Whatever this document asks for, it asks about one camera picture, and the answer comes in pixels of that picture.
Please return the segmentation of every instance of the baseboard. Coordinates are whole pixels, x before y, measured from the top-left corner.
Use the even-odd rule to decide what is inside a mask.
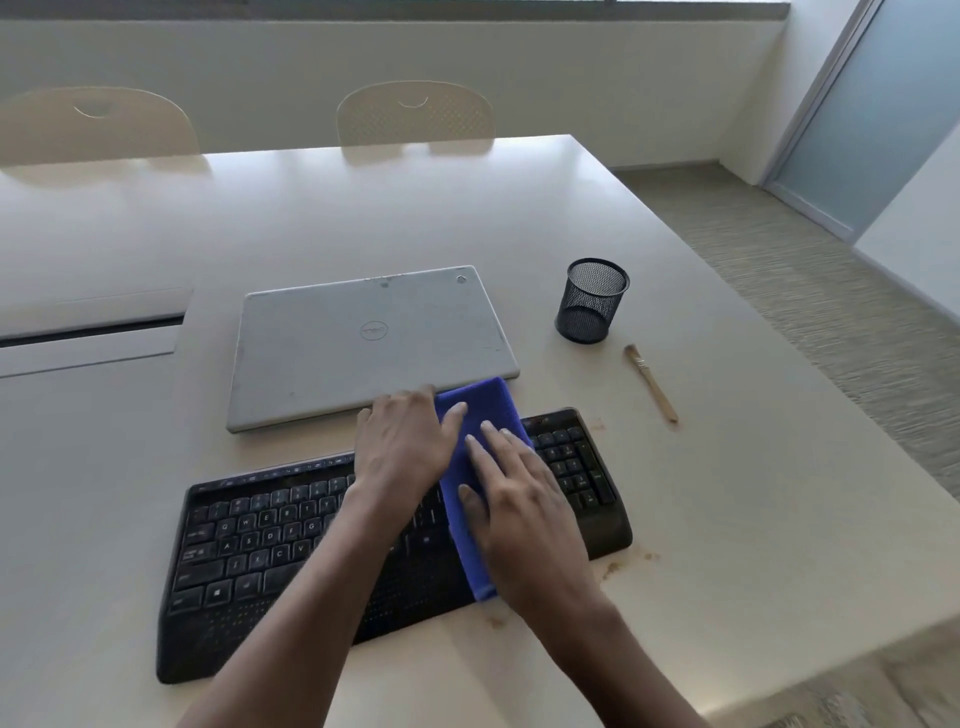
[[[933,299],[932,297],[928,296],[926,293],[924,293],[924,291],[922,291],[920,288],[915,286],[909,280],[903,278],[902,276],[897,275],[892,270],[890,270],[885,265],[883,265],[883,263],[880,263],[875,258],[864,253],[858,248],[854,247],[852,248],[852,250],[853,250],[853,254],[856,255],[865,263],[867,263],[867,265],[871,266],[872,268],[876,268],[880,273],[882,273],[888,279],[892,280],[894,283],[896,283],[900,288],[905,290],[911,296],[913,296],[914,298],[920,299],[921,301],[926,303],[928,306],[930,306],[930,308],[933,308],[935,311],[944,314],[944,316],[949,318],[954,324],[960,327],[960,311],[953,311],[947,308],[942,303],[938,302],[936,299]]]
[[[607,167],[611,172],[647,172],[654,169],[677,169],[679,167],[702,167],[705,164],[716,164],[720,160],[713,159],[690,159],[687,161],[662,161],[654,164],[622,164],[613,167]]]
[[[825,212],[817,209],[807,202],[800,195],[794,194],[779,182],[771,182],[763,187],[767,192],[776,197],[787,206],[793,207],[803,217],[808,218],[819,225],[827,232],[832,232],[846,243],[850,243],[853,238],[853,230],[841,223],[839,220],[830,217]]]

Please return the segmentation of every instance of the wireless keyboard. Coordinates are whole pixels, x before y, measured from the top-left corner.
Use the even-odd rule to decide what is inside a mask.
[[[629,546],[623,503],[577,411],[523,426],[573,507],[589,557]],[[353,453],[346,453],[187,490],[160,609],[161,683],[220,669],[320,545],[353,480]],[[391,547],[353,641],[472,601],[434,486]]]

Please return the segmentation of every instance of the wall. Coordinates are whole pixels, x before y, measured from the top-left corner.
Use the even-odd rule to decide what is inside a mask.
[[[783,33],[721,145],[720,162],[759,184],[861,0],[792,0]]]
[[[960,323],[960,126],[854,246]]]
[[[435,79],[497,134],[572,133],[604,163],[717,158],[782,23],[0,21],[0,97],[130,85],[189,114],[204,151],[329,146],[355,88]]]

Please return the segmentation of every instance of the laptop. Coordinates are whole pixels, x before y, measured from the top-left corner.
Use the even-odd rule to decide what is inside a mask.
[[[423,384],[442,391],[519,373],[471,265],[250,293],[227,429],[355,409]]]

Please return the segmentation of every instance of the chair backrest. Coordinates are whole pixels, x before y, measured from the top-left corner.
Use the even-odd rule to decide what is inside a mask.
[[[493,107],[440,81],[391,81],[353,91],[337,108],[341,146],[493,139]]]
[[[0,102],[0,166],[197,155],[190,119],[138,88],[44,88]]]

